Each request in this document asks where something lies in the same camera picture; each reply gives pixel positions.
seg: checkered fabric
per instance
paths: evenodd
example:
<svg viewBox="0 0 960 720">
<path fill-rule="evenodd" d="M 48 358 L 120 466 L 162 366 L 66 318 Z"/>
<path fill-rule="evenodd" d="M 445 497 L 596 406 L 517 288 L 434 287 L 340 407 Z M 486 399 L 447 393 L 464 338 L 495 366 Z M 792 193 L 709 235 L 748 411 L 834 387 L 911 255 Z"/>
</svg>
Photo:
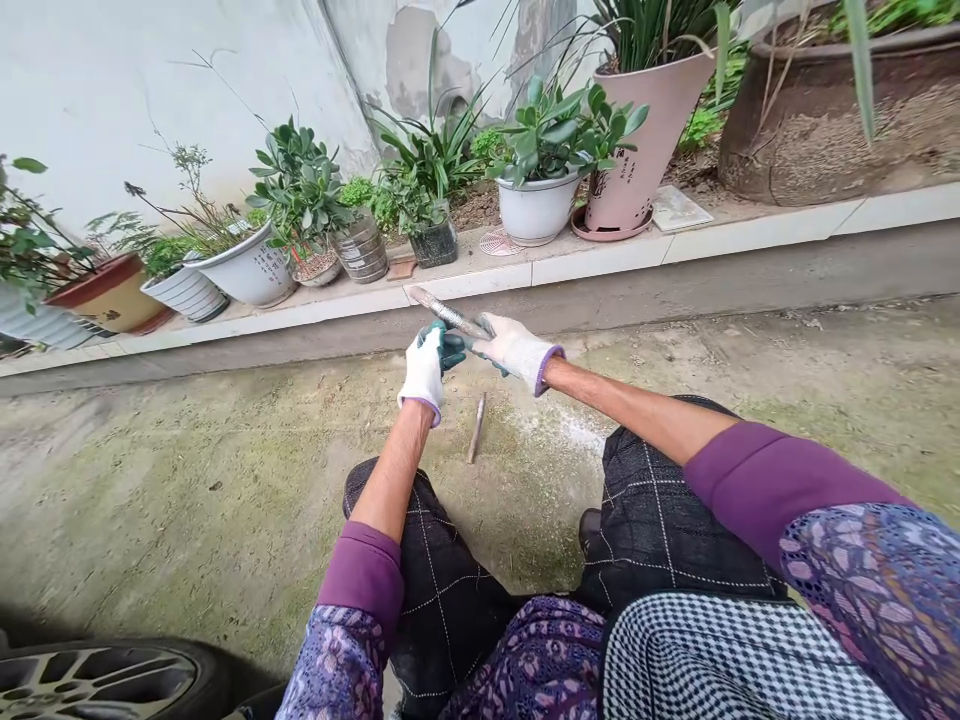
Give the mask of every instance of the checkered fabric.
<svg viewBox="0 0 960 720">
<path fill-rule="evenodd" d="M 347 477 L 346 517 L 376 464 L 371 458 Z M 397 710 L 403 718 L 435 718 L 493 652 L 523 599 L 513 598 L 473 558 L 422 470 L 407 507 L 400 572 L 403 607 L 390 655 L 403 689 Z"/>
<path fill-rule="evenodd" d="M 792 602 L 661 592 L 608 625 L 600 715 L 620 718 L 902 718 Z"/>
<path fill-rule="evenodd" d="M 732 415 L 694 395 L 677 399 Z M 783 599 L 786 585 L 683 481 L 683 468 L 626 428 L 603 453 L 600 537 L 574 598 L 599 613 L 663 589 Z"/>
</svg>

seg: pink flower pot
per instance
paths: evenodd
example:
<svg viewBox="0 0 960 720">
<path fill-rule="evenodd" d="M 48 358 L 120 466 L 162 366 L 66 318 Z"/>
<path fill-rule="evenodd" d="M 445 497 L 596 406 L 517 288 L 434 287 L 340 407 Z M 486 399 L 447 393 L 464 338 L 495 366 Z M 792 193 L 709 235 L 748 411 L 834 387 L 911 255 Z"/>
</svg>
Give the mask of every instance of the pink flower pot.
<svg viewBox="0 0 960 720">
<path fill-rule="evenodd" d="M 663 173 L 716 60 L 701 53 L 685 60 L 621 75 L 593 79 L 611 103 L 649 105 L 646 121 L 625 141 L 637 151 L 618 150 L 617 167 L 594 173 L 584 222 L 588 230 L 640 232 Z"/>
</svg>

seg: hand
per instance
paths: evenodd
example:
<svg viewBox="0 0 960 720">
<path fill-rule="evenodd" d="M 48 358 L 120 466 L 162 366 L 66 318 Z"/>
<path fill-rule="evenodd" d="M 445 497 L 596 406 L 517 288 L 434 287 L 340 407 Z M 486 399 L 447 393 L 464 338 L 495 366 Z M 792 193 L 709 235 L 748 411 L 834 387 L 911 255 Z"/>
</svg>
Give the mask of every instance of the hand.
<svg viewBox="0 0 960 720">
<path fill-rule="evenodd" d="M 493 336 L 493 340 L 466 339 L 468 349 L 478 357 L 489 360 L 495 367 L 523 380 L 540 397 L 547 386 L 543 382 L 543 369 L 554 355 L 566 357 L 563 348 L 541 340 L 521 323 L 491 313 L 481 313 L 478 325 Z"/>
<path fill-rule="evenodd" d="M 436 414 L 431 427 L 440 424 L 443 404 L 443 373 L 466 360 L 463 338 L 448 335 L 447 326 L 437 320 L 420 330 L 407 348 L 407 378 L 397 395 L 403 407 L 407 398 L 429 405 Z"/>
</svg>

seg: metal tool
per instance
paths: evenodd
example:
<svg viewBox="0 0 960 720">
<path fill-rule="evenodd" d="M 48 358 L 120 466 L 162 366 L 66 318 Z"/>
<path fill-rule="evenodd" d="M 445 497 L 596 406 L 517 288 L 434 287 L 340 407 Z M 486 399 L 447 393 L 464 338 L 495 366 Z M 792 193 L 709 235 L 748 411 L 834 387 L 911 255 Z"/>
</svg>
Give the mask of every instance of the metal tool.
<svg viewBox="0 0 960 720">
<path fill-rule="evenodd" d="M 480 444 L 480 428 L 483 427 L 483 411 L 487 407 L 487 394 L 480 395 L 480 404 L 477 405 L 477 424 L 473 428 L 473 437 L 470 438 L 470 449 L 467 450 L 467 462 L 473 465 L 477 456 L 477 445 Z"/>
<path fill-rule="evenodd" d="M 477 338 L 478 340 L 493 340 L 493 338 L 490 336 L 490 333 L 488 333 L 482 327 L 474 322 L 470 322 L 449 305 L 444 305 L 442 302 L 437 300 L 433 294 L 428 293 L 422 287 L 413 285 L 412 287 L 406 288 L 406 290 L 407 295 L 423 305 L 438 318 L 443 320 L 449 327 L 456 328 L 464 335 L 469 335 L 470 337 Z"/>
</svg>

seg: mossy ground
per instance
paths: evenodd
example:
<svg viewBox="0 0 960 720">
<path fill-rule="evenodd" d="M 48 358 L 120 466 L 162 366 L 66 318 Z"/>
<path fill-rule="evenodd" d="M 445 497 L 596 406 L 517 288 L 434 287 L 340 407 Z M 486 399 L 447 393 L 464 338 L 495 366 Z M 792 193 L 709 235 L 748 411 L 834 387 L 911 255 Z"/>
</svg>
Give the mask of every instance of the mossy ground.
<svg viewBox="0 0 960 720">
<path fill-rule="evenodd" d="M 811 437 L 960 528 L 960 300 L 565 336 L 576 362 Z M 396 412 L 402 355 L 6 401 L 3 603 L 98 635 L 183 635 L 291 666 L 343 481 Z M 423 468 L 516 593 L 570 589 L 612 423 L 469 359 Z M 465 461 L 476 403 L 487 416 Z"/>
</svg>

